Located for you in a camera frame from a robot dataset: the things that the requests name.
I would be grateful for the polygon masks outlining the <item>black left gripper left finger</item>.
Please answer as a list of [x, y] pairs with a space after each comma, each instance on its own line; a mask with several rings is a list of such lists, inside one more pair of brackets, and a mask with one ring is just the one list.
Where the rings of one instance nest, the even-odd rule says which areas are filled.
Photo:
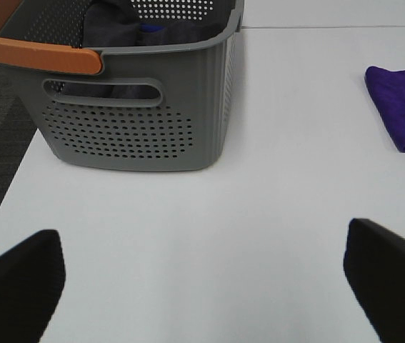
[[39, 342], [65, 281], [56, 230], [41, 230], [0, 255], [0, 342]]

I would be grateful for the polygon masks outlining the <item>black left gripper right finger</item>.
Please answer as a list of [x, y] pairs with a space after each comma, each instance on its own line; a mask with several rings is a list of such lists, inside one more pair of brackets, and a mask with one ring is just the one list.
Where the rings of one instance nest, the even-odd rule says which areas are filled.
[[352, 219], [343, 268], [379, 340], [405, 342], [405, 238], [369, 219]]

